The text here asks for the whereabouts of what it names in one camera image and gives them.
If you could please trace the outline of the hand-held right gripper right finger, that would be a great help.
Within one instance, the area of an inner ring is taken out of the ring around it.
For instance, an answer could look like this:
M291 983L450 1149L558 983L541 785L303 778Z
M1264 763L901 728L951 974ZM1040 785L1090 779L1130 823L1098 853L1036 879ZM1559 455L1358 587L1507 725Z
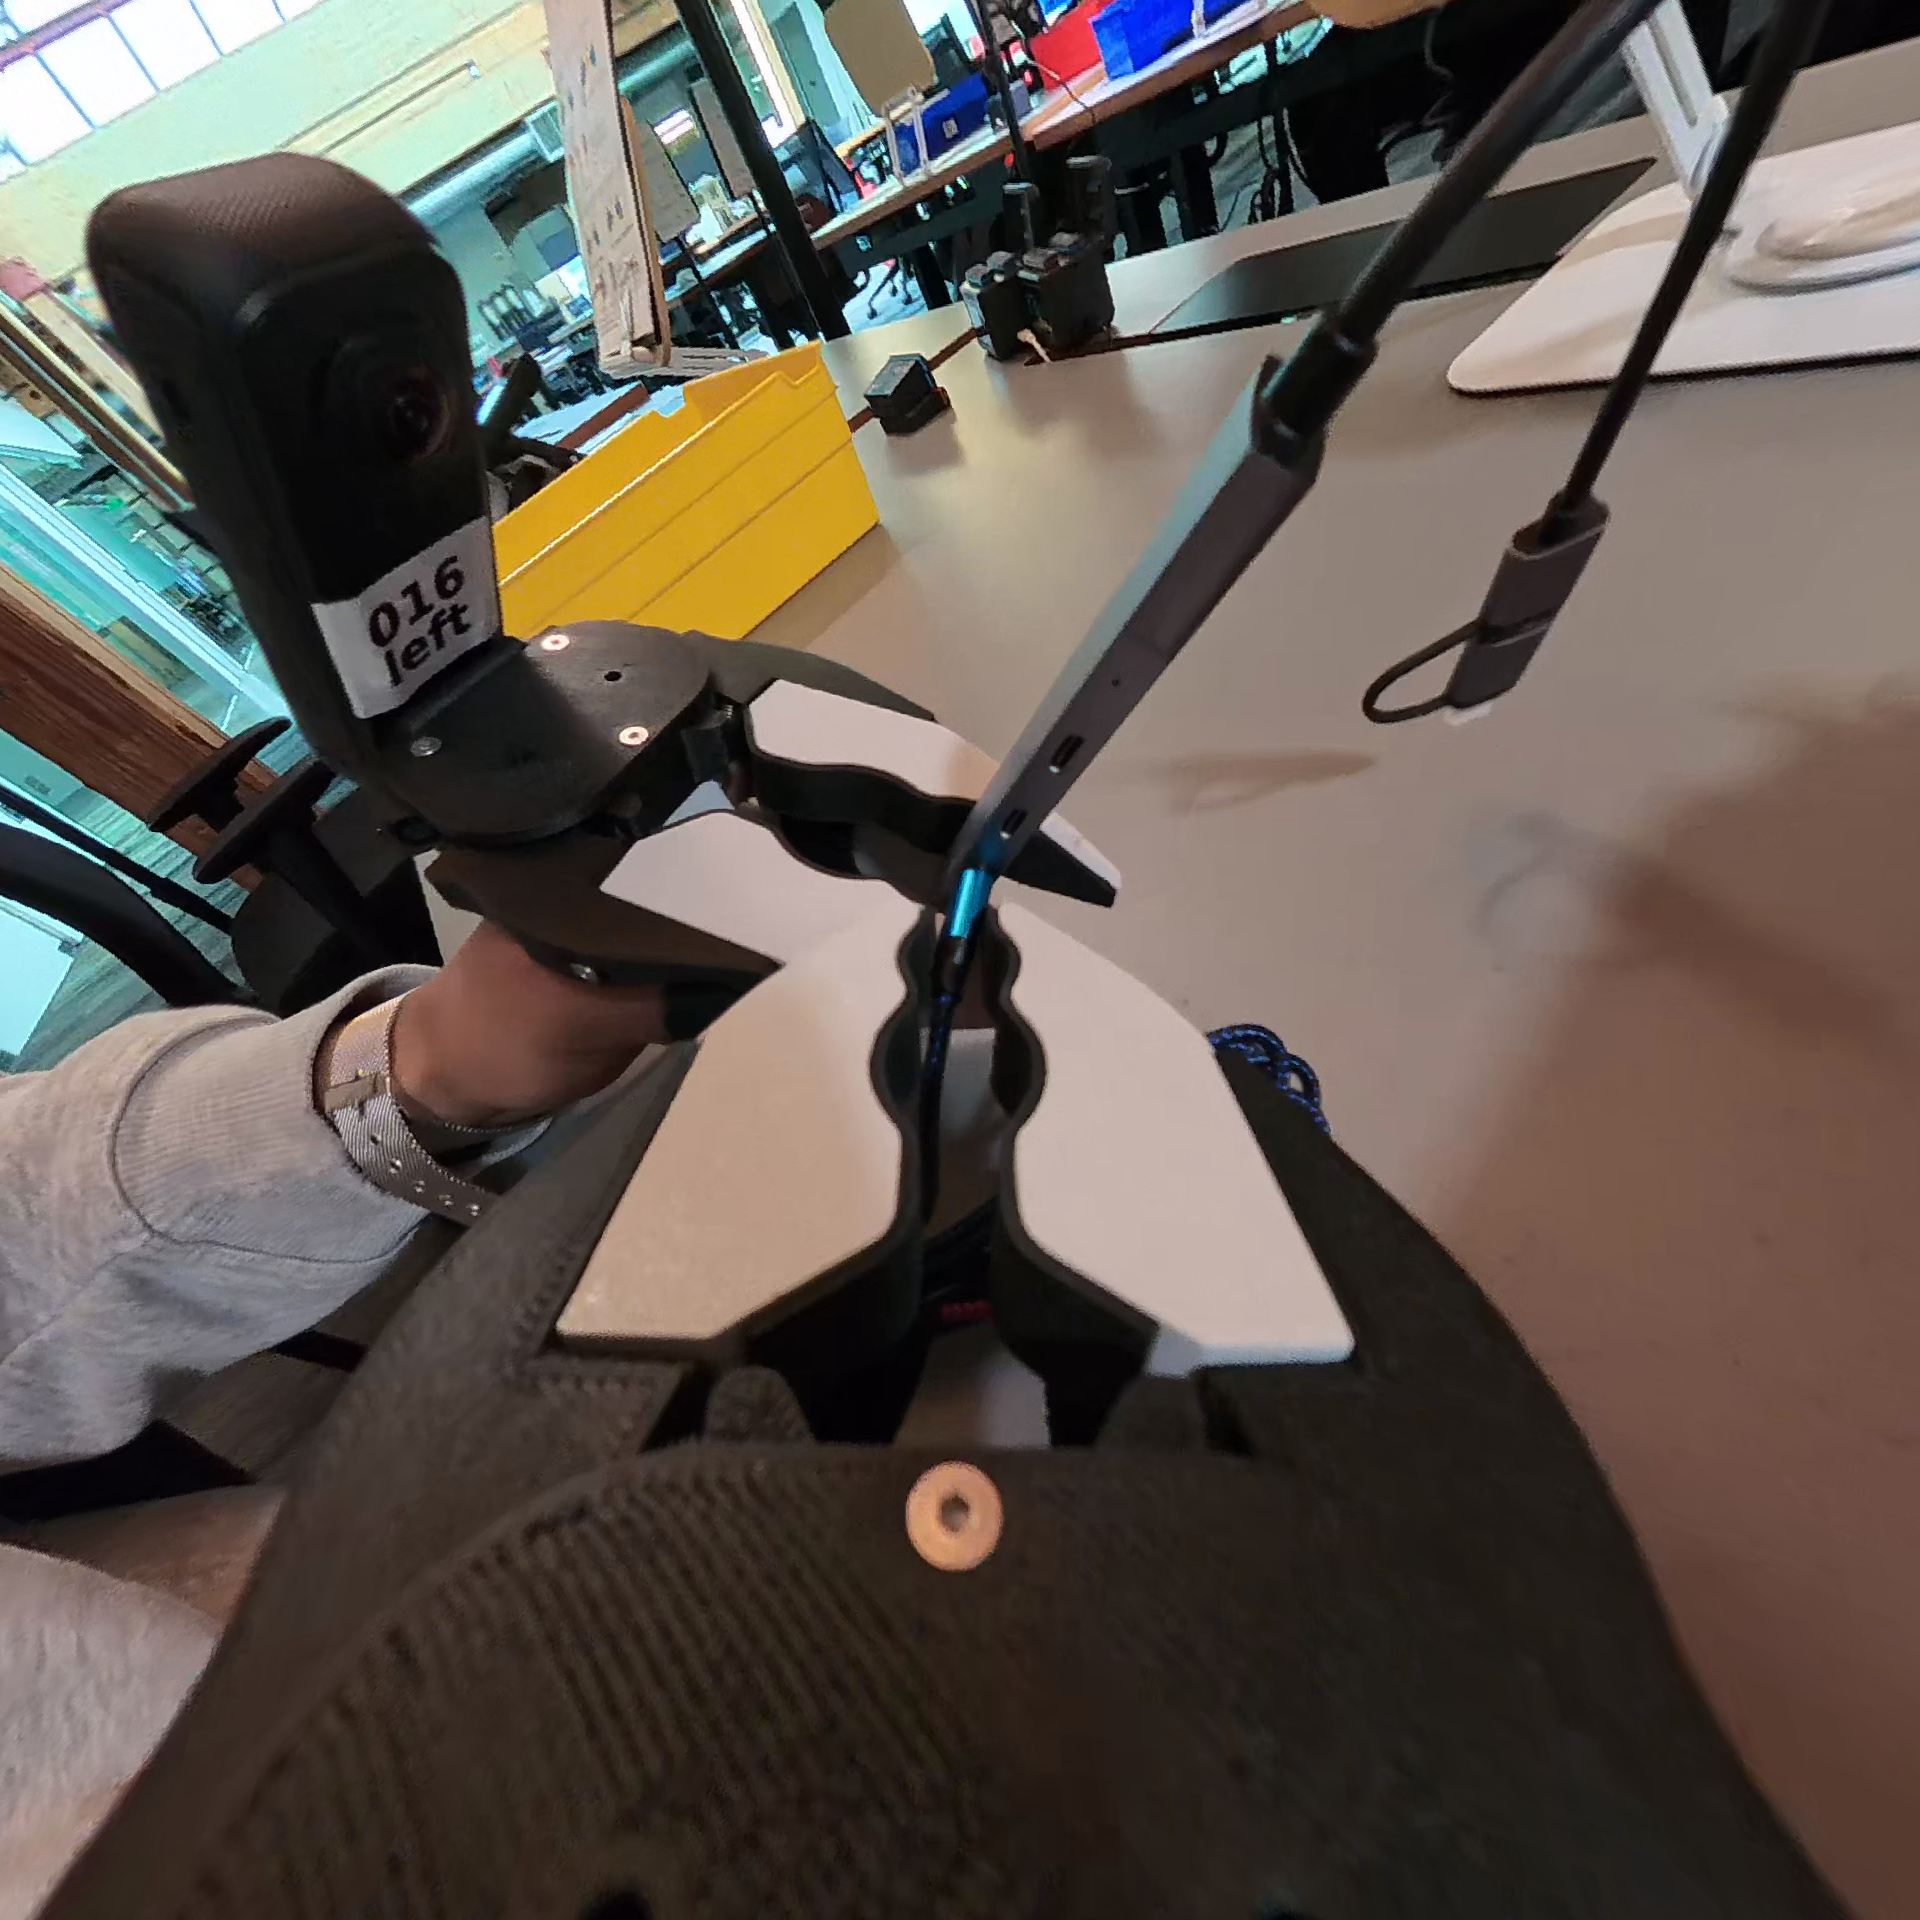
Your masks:
M1203 1032L1028 909L994 925L1002 1039L1032 1061L1003 1223L1043 1299L1090 1309L1147 1377L1348 1361L1352 1328Z

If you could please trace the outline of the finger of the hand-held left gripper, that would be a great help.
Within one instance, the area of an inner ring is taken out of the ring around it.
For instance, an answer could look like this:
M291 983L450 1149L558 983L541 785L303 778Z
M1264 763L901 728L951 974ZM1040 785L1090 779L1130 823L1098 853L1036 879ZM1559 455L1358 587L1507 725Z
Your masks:
M752 803L829 874L936 885L997 761L943 725L848 695L770 685L744 704Z
M708 809L631 845L598 895L779 967L892 902L936 904L946 864L871 823Z

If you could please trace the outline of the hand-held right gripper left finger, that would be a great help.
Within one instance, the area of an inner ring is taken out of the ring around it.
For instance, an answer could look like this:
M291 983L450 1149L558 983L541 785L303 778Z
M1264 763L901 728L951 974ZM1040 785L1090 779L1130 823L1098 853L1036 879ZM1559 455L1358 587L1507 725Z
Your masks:
M880 904L698 1041L556 1325L579 1353L744 1361L910 1309L923 912Z

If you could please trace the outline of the grey USB hub with cable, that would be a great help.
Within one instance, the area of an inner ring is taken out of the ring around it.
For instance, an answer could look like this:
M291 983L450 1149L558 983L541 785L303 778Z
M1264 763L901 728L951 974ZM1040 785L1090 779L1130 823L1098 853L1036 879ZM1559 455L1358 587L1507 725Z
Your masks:
M951 938L971 933L994 883L1307 496L1332 418L1376 361L1381 333L1403 307L1410 283L1652 10L1579 5L1482 117L1339 304L1311 321L1291 357L1264 361L955 837L943 877ZM1567 479L1542 514L1508 541L1475 623L1367 689L1362 713L1368 723L1387 728L1439 711L1468 713L1502 701L1525 675L1605 534L1610 519L1598 482L1646 391L1651 366L1828 13L1822 2L1774 10L1702 202L1692 210Z

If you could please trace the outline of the person's left forearm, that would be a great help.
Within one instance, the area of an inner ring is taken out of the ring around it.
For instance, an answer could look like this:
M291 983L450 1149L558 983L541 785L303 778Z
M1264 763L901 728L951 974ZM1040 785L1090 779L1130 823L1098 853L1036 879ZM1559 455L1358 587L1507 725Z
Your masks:
M2 1085L2 1466L102 1456L196 1381L314 1328L424 1223L316 1105L346 1021L431 979L358 977L300 1015L138 1015Z

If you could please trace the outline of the grey desk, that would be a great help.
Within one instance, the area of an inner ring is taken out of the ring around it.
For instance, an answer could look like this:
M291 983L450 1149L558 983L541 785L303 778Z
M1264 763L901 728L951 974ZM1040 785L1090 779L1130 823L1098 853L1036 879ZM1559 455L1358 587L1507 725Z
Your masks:
M1586 394L1454 395L1418 303L1314 495L1072 791L1200 1024L1275 1026L1612 1474L1859 1917L1915 1917L1915 365L1651 391L1515 694L1372 728Z

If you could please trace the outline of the person's left hand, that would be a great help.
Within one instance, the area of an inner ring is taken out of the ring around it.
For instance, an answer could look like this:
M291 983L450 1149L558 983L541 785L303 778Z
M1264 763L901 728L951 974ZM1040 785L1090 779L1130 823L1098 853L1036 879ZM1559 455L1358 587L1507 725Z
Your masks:
M604 1094L668 1026L662 989L558 974L479 921L400 999L390 1088L412 1120L503 1133Z

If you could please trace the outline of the yellow plastic bin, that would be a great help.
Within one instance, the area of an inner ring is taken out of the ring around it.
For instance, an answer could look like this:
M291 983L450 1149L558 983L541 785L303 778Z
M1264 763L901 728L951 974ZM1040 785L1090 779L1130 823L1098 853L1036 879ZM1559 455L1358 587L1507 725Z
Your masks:
M880 526L853 427L807 343L631 416L494 528L506 631L612 621L747 638Z

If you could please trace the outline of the printed cardboard sign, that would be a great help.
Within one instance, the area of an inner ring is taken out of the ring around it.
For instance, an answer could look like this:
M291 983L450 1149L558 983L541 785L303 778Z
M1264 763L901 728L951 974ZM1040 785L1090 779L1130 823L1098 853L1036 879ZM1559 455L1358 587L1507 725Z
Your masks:
M611 2L544 2L544 25L597 361L611 378L646 378L669 360L669 323Z

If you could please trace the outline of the silver mesh wristwatch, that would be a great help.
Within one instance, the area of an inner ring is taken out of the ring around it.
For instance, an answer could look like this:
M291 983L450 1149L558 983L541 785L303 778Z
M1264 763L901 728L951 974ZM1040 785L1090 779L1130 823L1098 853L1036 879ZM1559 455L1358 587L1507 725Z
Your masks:
M550 1119L474 1127L412 1109L394 1073L403 1007L403 994L368 1003L328 1030L316 1064L316 1109L370 1186L468 1231L495 1201L482 1174L532 1146Z

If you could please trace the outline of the black office chair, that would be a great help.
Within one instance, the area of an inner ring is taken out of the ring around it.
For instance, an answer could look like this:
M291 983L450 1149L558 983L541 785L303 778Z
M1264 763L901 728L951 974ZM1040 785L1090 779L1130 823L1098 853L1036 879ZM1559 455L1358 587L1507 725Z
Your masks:
M245 795L245 771L291 728L276 717L228 737L143 821L210 833L196 885L256 874L232 912L34 806L18 807L30 829L5 825L5 906L102 949L167 1007L253 1003L285 1018L372 970L439 967L416 855L368 793L352 786L326 806L335 778L307 758Z

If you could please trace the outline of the black battery chargers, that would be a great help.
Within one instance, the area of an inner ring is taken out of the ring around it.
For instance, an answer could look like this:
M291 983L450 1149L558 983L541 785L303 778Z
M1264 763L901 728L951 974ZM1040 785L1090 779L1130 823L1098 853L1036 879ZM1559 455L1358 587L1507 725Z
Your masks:
M1040 233L1040 191L1010 182L1002 217L1019 245L986 255L957 281L973 336L1002 365L1072 357L1114 328L1114 162L1069 158L1064 182L1064 227L1048 237Z

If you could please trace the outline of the black pole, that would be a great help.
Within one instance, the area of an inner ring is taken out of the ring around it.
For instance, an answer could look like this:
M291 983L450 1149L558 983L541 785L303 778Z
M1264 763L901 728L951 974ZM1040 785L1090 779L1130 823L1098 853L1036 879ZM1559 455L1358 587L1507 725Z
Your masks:
M786 187L782 165L763 133L716 5L677 2L677 13L744 161L760 214L772 227L784 275L804 304L814 333L829 343L845 342L850 336L845 301L835 294L818 249L812 245L812 233Z

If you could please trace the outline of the tan board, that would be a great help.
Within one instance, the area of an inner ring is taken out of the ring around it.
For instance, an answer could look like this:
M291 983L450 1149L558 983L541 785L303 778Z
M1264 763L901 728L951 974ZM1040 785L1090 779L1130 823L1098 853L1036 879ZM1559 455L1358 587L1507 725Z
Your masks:
M936 66L906 2L829 2L823 25L854 95L875 115L936 89Z

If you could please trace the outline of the white monitor stand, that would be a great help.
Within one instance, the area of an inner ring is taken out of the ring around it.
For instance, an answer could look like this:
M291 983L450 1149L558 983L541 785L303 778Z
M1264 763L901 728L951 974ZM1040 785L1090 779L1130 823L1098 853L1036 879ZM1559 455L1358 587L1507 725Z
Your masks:
M1446 374L1454 394L1591 389L1621 371L1692 210L1706 198L1732 120L1725 102L1709 89L1680 5L1654 8L1651 22L1628 37L1622 65L1677 183L1632 200L1588 229L1461 352ZM1724 272L1741 202L1768 202L1799 183L1842 183L1893 169L1917 175L1914 112L1893 129L1756 161L1651 366L1652 375L1709 378L1914 360L1917 271L1802 296L1746 294Z

